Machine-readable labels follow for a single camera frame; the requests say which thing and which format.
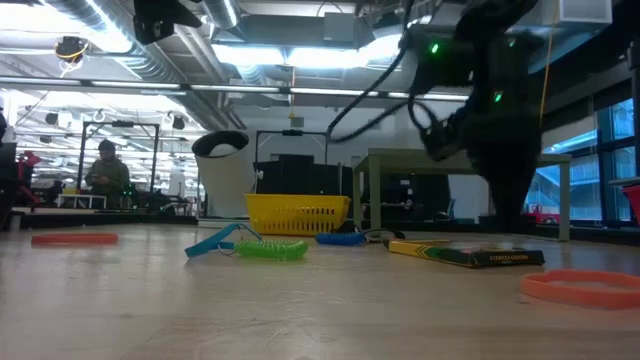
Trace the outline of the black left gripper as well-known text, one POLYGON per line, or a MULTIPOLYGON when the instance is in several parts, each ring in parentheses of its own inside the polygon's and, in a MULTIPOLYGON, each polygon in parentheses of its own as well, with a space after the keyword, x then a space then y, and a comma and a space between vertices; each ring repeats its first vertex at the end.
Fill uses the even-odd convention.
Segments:
POLYGON ((181 0, 133 0, 136 40, 156 43, 174 34, 175 25, 198 28, 202 21, 181 0))

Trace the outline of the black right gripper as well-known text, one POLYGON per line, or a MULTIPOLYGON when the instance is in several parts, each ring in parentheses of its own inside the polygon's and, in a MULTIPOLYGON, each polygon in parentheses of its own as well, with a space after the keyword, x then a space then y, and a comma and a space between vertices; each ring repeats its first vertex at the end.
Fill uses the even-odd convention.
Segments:
POLYGON ((454 113, 444 120, 434 120, 424 129, 424 146, 436 161, 464 150, 489 185, 496 229, 515 232, 521 227, 523 205, 541 151, 541 131, 536 116, 518 112, 454 113), (510 173, 509 200, 504 189, 504 169, 494 162, 494 157, 518 159, 510 173))

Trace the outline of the yellow Crayola crayon box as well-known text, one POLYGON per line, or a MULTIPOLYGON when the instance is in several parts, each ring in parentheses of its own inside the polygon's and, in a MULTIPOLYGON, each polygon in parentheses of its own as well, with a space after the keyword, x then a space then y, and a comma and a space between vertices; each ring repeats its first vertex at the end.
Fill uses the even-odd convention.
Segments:
POLYGON ((448 240, 390 240, 385 247, 391 253, 408 255, 467 268, 488 268, 545 264, 541 250, 504 247, 495 244, 450 242, 448 240))

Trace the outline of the yellow plastic basket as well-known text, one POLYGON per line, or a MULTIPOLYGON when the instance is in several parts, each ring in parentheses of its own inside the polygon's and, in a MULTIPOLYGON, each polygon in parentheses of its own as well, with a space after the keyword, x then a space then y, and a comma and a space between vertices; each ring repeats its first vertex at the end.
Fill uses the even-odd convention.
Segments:
POLYGON ((246 194, 250 227, 261 235, 316 236, 345 222, 346 196, 246 194))

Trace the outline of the long ceiling light strip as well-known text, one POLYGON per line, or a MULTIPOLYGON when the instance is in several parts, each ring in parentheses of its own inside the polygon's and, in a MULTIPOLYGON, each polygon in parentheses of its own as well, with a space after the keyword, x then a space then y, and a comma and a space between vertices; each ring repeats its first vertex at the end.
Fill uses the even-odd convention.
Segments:
POLYGON ((129 91, 140 94, 185 95, 187 92, 224 92, 261 95, 310 95, 357 97, 361 90, 327 89, 291 86, 251 86, 226 84, 181 84, 158 82, 134 82, 119 80, 89 80, 66 78, 18 77, 0 75, 0 87, 12 89, 71 91, 83 89, 88 92, 129 91))

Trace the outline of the green perforated metal shelf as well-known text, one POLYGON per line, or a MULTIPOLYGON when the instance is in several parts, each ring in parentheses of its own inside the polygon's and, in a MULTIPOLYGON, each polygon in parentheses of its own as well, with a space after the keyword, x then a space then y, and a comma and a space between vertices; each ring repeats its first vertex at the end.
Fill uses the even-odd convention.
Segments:
MULTIPOLYGON (((570 240, 570 163, 568 154, 542 154, 536 167, 557 165, 560 169, 560 208, 558 221, 558 241, 570 240)), ((424 150, 398 148, 369 148, 366 156, 352 168, 353 177, 353 219, 362 226, 360 203, 360 174, 369 176, 370 223, 373 228, 381 228, 381 184, 380 177, 388 173, 416 173, 438 175, 477 175, 465 151, 460 151, 442 161, 431 159, 424 150)))

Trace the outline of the person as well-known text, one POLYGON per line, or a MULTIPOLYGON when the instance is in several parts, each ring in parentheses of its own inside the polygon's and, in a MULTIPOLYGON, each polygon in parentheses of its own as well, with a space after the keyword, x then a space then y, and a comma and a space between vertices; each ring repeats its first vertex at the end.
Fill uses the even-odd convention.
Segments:
POLYGON ((95 195, 106 197, 107 209, 122 207, 124 191, 129 188, 129 169, 116 155, 116 147, 108 139, 98 146, 99 158, 89 168, 85 182, 95 195))

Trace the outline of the blue spiral coil wristband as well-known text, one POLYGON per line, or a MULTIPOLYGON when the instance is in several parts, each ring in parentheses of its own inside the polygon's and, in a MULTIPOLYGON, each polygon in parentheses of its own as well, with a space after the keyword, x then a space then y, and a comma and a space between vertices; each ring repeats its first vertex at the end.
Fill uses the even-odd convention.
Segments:
POLYGON ((366 243, 366 237, 360 232, 320 233, 315 240, 318 244, 332 246, 359 246, 366 243))

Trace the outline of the black cabinet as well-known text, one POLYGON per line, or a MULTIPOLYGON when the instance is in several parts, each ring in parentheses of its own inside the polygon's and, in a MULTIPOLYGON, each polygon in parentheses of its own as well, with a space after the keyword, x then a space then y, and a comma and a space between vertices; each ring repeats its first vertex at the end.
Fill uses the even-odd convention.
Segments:
POLYGON ((275 161, 255 162, 254 167, 263 172, 257 183, 259 194, 353 194, 350 167, 316 164, 311 155, 279 155, 275 161))

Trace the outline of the blue rubber band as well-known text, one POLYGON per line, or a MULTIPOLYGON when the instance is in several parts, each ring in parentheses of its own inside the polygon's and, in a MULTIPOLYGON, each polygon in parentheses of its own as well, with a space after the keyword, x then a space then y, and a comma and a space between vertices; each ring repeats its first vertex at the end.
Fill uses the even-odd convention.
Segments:
POLYGON ((210 251, 219 251, 227 256, 233 255, 236 253, 237 245, 235 243, 227 241, 227 238, 234 231, 238 231, 240 234, 242 234, 244 230, 253 235, 257 241, 262 240, 262 237, 249 226, 241 223, 232 223, 223 227, 221 230, 211 235, 210 237, 196 243, 193 246, 187 247, 184 252, 188 258, 201 256, 210 251))

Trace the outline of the red-orange rubber band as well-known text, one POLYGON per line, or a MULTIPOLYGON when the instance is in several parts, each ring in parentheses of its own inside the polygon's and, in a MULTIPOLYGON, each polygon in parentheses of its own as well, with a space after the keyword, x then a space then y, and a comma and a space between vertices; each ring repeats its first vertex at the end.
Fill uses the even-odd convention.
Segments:
POLYGON ((115 245, 118 241, 115 233, 54 233, 31 238, 33 245, 115 245))

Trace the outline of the green spiral coil wristband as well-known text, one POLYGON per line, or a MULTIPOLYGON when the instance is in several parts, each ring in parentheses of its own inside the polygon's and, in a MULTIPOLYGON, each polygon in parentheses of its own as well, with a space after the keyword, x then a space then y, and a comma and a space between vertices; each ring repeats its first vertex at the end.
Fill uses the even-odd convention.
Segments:
POLYGON ((303 241, 241 241, 234 245, 241 256, 274 259, 279 261, 297 261, 308 251, 303 241))

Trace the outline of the silver ceiling air duct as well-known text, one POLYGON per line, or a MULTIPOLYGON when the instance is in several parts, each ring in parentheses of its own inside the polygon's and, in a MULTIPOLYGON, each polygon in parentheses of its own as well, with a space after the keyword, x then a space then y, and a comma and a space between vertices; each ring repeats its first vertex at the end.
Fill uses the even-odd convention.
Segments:
POLYGON ((132 19, 118 0, 39 0, 64 17, 82 25, 93 45, 123 58, 117 61, 138 78, 150 82, 177 83, 177 70, 155 48, 136 40, 132 19))

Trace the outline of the black metal rig frame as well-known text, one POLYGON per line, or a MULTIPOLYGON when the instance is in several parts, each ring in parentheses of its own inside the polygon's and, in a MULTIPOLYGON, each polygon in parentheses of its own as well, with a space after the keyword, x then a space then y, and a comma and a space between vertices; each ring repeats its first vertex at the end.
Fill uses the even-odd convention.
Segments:
POLYGON ((281 135, 289 137, 301 137, 301 136, 320 136, 324 139, 325 144, 321 146, 324 150, 324 164, 328 164, 328 145, 329 137, 325 132, 310 132, 299 129, 287 129, 287 130, 257 130, 255 133, 256 147, 254 150, 254 162, 258 161, 259 148, 262 146, 260 143, 260 136, 263 134, 269 135, 281 135))
POLYGON ((158 148, 160 142, 160 125, 155 123, 136 123, 134 121, 125 121, 125 120, 114 120, 114 121, 84 121, 83 128, 81 132, 81 145, 80 145, 80 153, 78 159, 78 175, 76 180, 76 189, 81 189, 81 181, 83 179, 83 171, 84 171, 84 158, 86 152, 86 142, 89 138, 91 138, 96 132, 101 130, 104 126, 111 126, 114 128, 134 128, 140 127, 144 131, 146 131, 147 127, 151 127, 154 129, 154 134, 148 134, 147 137, 153 140, 153 150, 152 150, 152 166, 151 166, 151 175, 149 178, 149 190, 151 192, 154 191, 155 187, 155 179, 156 179, 156 167, 157 167, 157 159, 158 159, 158 148))

